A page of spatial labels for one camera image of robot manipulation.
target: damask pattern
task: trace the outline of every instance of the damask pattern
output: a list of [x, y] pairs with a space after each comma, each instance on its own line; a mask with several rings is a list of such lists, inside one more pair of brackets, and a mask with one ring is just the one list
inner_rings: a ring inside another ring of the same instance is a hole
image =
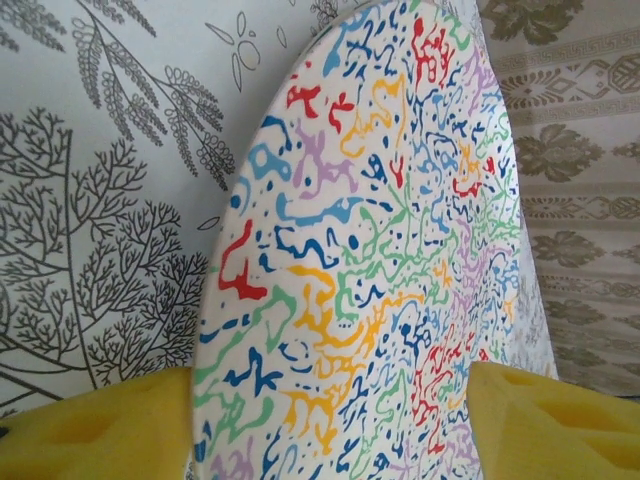
[[490, 0], [480, 13], [495, 25], [491, 38], [505, 41], [522, 34], [532, 45], [546, 45], [582, 10], [583, 0]]
[[[514, 129], [558, 373], [637, 395], [640, 28], [628, 19], [640, 4], [480, 0], [479, 8]], [[566, 328], [573, 336], [561, 338]]]

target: colorful abstract pattern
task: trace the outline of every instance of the colorful abstract pattern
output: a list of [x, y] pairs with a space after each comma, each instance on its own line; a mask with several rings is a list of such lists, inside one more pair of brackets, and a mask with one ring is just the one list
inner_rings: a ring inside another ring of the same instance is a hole
[[507, 114], [460, 22], [392, 1], [326, 31], [265, 116], [213, 255], [198, 476], [475, 478], [467, 376], [507, 362], [519, 235]]

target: leaf motif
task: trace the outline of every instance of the leaf motif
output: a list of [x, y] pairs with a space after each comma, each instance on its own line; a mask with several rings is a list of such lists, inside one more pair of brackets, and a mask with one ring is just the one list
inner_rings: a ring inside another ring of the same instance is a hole
[[212, 25], [211, 23], [205, 22], [205, 25], [209, 30], [211, 30], [213, 33], [215, 33], [220, 40], [222, 40], [227, 45], [233, 46], [233, 44], [235, 42], [234, 42], [233, 37], [231, 35], [229, 35], [227, 32], [225, 32], [221, 28], [216, 27], [215, 25]]
[[280, 25], [278, 25], [278, 28], [276, 29], [276, 37], [278, 37], [278, 41], [280, 42], [280, 45], [282, 45], [282, 48], [287, 48], [287, 36], [284, 34], [284, 30]]
[[180, 116], [194, 129], [203, 131], [204, 125], [196, 116], [193, 106], [191, 105], [191, 99], [182, 93], [180, 90], [174, 90], [171, 92], [171, 100], [176, 107], [176, 110], [180, 113]]
[[147, 80], [147, 77], [133, 55], [131, 55], [129, 51], [117, 41], [106, 45], [105, 53], [107, 54], [109, 61], [122, 68], [127, 77], [136, 84], [143, 95], [153, 104], [154, 107], [158, 108], [158, 98], [153, 91], [153, 87], [151, 87], [151, 84]]
[[627, 248], [626, 250], [616, 250], [615, 252], [613, 252], [613, 255], [620, 258], [628, 258], [634, 263], [640, 265], [640, 244], [634, 245], [633, 247]]
[[138, 10], [131, 0], [114, 0], [115, 4], [122, 9], [127, 15], [133, 18], [136, 22], [142, 25], [147, 32], [149, 32], [152, 36], [156, 36], [155, 29], [149, 24], [149, 21], [145, 18], [144, 15]]
[[164, 113], [167, 116], [167, 120], [169, 121], [169, 126], [171, 127], [173, 138], [175, 138], [176, 140], [178, 153], [180, 154], [182, 161], [191, 172], [191, 175], [197, 177], [198, 170], [193, 163], [191, 150], [189, 150], [189, 130], [187, 129], [183, 118], [180, 116], [179, 112], [173, 109], [167, 109]]
[[73, 38], [78, 48], [78, 67], [82, 85], [91, 102], [96, 108], [100, 108], [100, 92], [98, 90], [98, 70], [102, 55], [100, 34], [93, 25], [88, 25], [79, 18], [74, 18], [72, 23], [76, 27], [73, 31]]
[[133, 134], [131, 133], [131, 129], [129, 129], [129, 125], [127, 125], [125, 115], [122, 85], [120, 85], [116, 76], [111, 72], [102, 72], [102, 87], [104, 103], [107, 105], [107, 111], [113, 123], [118, 127], [118, 130], [124, 138], [133, 141]]
[[546, 235], [534, 237], [532, 249], [538, 260], [557, 261], [566, 268], [579, 268], [606, 253], [583, 236], [567, 230], [556, 232], [553, 238]]
[[227, 190], [224, 173], [231, 174], [235, 170], [235, 160], [229, 147], [217, 136], [205, 132], [200, 148], [196, 152], [200, 163], [215, 178], [220, 188]]
[[124, 23], [124, 17], [114, 7], [109, 5], [109, 0], [84, 0], [85, 3], [95, 8], [98, 12], [102, 13], [109, 20], [116, 22], [120, 25]]
[[547, 45], [558, 39], [556, 33], [565, 29], [572, 19], [563, 6], [547, 5], [529, 14], [524, 36], [532, 45]]
[[544, 173], [552, 182], [568, 182], [599, 160], [604, 151], [563, 124], [545, 126], [540, 140], [522, 137], [515, 141], [519, 171], [523, 175]]
[[13, 50], [14, 52], [17, 52], [20, 50], [20, 46], [16, 43], [16, 41], [13, 38], [9, 36], [9, 34], [1, 26], [0, 26], [0, 46], [8, 48], [9, 50]]
[[540, 141], [543, 143], [551, 143], [556, 140], [562, 132], [566, 132], [567, 126], [563, 123], [552, 123], [540, 130]]
[[218, 103], [218, 99], [188, 71], [167, 65], [164, 68], [164, 72], [172, 87], [187, 95], [194, 95], [198, 98]]
[[218, 225], [218, 223], [220, 223], [220, 217], [211, 217], [198, 225], [198, 230], [211, 230], [213, 227]]
[[236, 18], [236, 28], [238, 31], [238, 36], [242, 37], [245, 30], [247, 29], [247, 17], [242, 10], [240, 10], [240, 12], [238, 13], [238, 18]]
[[208, 100], [199, 99], [198, 105], [196, 106], [196, 113], [217, 131], [220, 132], [222, 130], [222, 125], [220, 124], [222, 112], [217, 104]]
[[[21, 30], [45, 47], [64, 52], [64, 47], [51, 31], [58, 35], [65, 35], [66, 29], [37, 0], [3, 1], [0, 3], [0, 19]], [[0, 39], [2, 39], [3, 46], [9, 46], [12, 50], [18, 51], [18, 45], [6, 33], [0, 35]]]
[[496, 16], [494, 21], [495, 28], [491, 33], [491, 38], [496, 40], [510, 40], [527, 24], [527, 11], [518, 8], [517, 5], [513, 5], [502, 15]]
[[162, 146], [162, 140], [154, 130], [154, 127], [166, 135], [167, 129], [158, 118], [146, 100], [138, 94], [134, 94], [125, 113], [131, 122], [156, 146]]
[[242, 71], [240, 70], [240, 57], [236, 52], [231, 55], [231, 69], [233, 71], [233, 79], [236, 82], [238, 91], [242, 92]]

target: yellow sponge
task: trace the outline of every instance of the yellow sponge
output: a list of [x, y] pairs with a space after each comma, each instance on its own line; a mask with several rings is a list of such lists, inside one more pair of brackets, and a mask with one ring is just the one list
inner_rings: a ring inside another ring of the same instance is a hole
[[0, 480], [176, 480], [190, 370], [172, 368], [0, 421]]
[[640, 405], [479, 362], [467, 403], [485, 480], [640, 479]]

